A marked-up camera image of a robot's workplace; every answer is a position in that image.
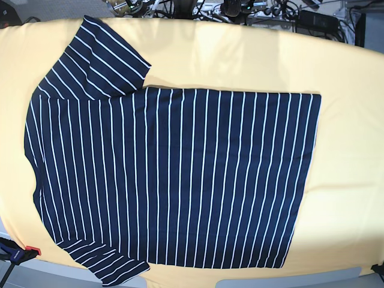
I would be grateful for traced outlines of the black clamp right corner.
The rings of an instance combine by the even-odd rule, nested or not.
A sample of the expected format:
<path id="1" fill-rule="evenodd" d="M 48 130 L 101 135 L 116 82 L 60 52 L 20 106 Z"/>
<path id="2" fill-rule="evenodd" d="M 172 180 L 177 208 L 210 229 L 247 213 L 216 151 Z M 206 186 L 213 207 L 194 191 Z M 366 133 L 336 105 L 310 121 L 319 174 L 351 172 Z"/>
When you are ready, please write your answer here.
<path id="1" fill-rule="evenodd" d="M 375 264 L 371 267 L 371 270 L 374 273 L 379 274 L 380 276 L 384 276 L 384 263 L 381 265 Z"/>

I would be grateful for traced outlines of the navy white striped T-shirt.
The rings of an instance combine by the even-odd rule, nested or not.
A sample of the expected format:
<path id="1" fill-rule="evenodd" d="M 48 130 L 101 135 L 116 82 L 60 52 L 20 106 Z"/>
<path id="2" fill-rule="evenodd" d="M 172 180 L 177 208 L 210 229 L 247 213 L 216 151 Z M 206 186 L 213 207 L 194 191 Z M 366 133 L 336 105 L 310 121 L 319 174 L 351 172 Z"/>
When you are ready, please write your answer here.
<path id="1" fill-rule="evenodd" d="M 150 67 L 85 16 L 33 92 L 25 156 L 51 239 L 105 287 L 153 263 L 283 267 L 321 96 L 146 87 Z"/>

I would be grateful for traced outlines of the blue red bar clamp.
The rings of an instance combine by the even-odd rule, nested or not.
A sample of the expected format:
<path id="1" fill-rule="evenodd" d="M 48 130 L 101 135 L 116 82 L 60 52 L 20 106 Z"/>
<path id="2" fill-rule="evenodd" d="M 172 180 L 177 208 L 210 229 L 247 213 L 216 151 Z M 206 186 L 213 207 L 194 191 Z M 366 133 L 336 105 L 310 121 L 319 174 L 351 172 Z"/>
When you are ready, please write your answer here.
<path id="1" fill-rule="evenodd" d="M 40 255 L 41 250 L 39 248 L 30 246 L 21 248 L 16 242 L 1 238 L 1 260 L 10 262 L 10 266 L 1 280 L 1 287 L 4 287 L 15 266 L 19 266 L 21 263 L 27 262 Z"/>

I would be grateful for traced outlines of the black power adapter box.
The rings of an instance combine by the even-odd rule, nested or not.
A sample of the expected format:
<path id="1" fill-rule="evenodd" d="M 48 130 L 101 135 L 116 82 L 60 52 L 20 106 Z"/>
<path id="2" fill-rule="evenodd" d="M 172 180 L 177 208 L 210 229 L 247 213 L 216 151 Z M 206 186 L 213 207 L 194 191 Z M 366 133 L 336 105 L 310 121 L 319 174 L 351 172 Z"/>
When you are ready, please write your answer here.
<path id="1" fill-rule="evenodd" d="M 302 29 L 336 34 L 339 29 L 339 20 L 334 16 L 302 10 L 298 13 L 296 25 Z"/>

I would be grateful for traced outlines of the yellow table cloth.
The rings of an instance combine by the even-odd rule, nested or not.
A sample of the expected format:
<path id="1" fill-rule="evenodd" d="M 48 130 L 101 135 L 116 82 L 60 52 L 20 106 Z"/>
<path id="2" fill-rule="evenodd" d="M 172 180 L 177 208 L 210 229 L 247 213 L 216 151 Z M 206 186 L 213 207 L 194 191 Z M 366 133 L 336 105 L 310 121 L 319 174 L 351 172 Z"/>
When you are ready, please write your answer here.
<path id="1" fill-rule="evenodd" d="M 316 147 L 281 269 L 213 270 L 153 265 L 149 287 L 214 287 L 383 262 L 383 55 L 336 41 L 191 20 L 108 18 L 151 64 L 145 85 L 322 96 Z M 19 245 L 41 250 L 56 272 L 82 269 L 47 234 L 32 202 L 35 176 L 23 137 L 29 99 L 81 22 L 1 30 L 1 220 Z"/>

